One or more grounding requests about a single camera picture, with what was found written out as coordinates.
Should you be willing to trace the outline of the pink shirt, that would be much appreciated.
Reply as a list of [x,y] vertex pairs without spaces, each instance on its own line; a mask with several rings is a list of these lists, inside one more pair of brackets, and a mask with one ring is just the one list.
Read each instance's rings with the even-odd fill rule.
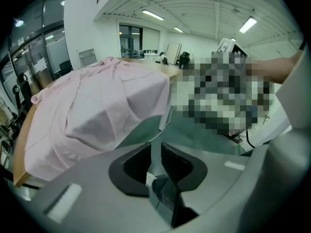
[[165,113],[169,91],[163,72],[114,57],[62,76],[31,98],[26,172],[49,182],[114,150],[141,122]]

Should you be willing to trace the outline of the person's right forearm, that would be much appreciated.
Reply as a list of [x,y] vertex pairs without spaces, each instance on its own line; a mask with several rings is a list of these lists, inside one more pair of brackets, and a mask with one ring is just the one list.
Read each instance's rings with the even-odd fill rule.
[[265,81],[283,84],[296,66],[303,50],[298,50],[292,57],[281,57],[272,60],[252,60],[246,65],[248,76],[257,76]]

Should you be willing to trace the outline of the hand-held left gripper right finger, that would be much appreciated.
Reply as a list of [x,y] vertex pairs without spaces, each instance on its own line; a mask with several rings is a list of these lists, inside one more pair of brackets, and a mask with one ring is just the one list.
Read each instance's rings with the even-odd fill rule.
[[161,144],[161,163],[177,190],[172,227],[216,205],[244,171],[249,157]]

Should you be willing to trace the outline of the person's left shoe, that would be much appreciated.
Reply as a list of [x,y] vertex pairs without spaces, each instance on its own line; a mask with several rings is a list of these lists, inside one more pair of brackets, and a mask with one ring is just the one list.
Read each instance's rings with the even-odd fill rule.
[[147,172],[147,174],[146,174],[146,185],[152,186],[154,180],[156,180],[156,179],[157,179],[157,177],[155,175],[153,175],[150,172]]

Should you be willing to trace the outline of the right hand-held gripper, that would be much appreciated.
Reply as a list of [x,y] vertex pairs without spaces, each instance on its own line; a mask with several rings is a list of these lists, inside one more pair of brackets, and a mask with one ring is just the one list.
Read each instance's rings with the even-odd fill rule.
[[222,38],[218,44],[217,52],[236,52],[241,56],[247,57],[245,51],[239,47],[236,41],[229,38]]

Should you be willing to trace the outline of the grey folding table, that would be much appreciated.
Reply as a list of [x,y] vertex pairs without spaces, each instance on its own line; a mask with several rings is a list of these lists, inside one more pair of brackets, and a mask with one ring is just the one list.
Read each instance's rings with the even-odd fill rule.
[[89,49],[80,52],[79,59],[83,67],[97,62],[94,49]]

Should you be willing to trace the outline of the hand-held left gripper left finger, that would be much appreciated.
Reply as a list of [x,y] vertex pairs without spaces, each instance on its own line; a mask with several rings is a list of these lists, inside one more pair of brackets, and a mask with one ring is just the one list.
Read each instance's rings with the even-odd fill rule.
[[34,207],[59,233],[141,233],[151,212],[149,144],[81,160],[35,196]]

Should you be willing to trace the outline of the beige board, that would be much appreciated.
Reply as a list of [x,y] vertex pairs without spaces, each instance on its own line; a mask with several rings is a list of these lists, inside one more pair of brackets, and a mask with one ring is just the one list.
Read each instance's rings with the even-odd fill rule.
[[168,60],[168,64],[175,65],[176,60],[179,56],[182,44],[170,42],[168,44],[166,57]]

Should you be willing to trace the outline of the black ergonomic chair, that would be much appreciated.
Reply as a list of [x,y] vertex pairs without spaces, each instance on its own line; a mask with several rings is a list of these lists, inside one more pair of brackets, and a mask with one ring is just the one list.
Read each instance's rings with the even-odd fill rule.
[[18,75],[17,77],[17,84],[13,86],[12,88],[12,92],[15,96],[16,99],[16,103],[17,103],[17,109],[20,110],[22,108],[22,103],[19,97],[19,93],[21,92],[21,94],[24,97],[24,108],[29,111],[29,109],[32,106],[32,102],[31,102],[31,89],[30,89],[30,85],[28,82],[28,78],[24,73],[21,73]]

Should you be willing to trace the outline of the glass entrance door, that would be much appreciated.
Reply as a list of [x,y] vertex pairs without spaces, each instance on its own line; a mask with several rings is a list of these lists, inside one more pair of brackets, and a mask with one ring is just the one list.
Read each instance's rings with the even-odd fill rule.
[[0,82],[5,93],[15,103],[12,88],[17,77],[24,73],[36,94],[61,77],[60,64],[69,59],[65,29],[62,23],[54,23],[18,42],[0,60]]

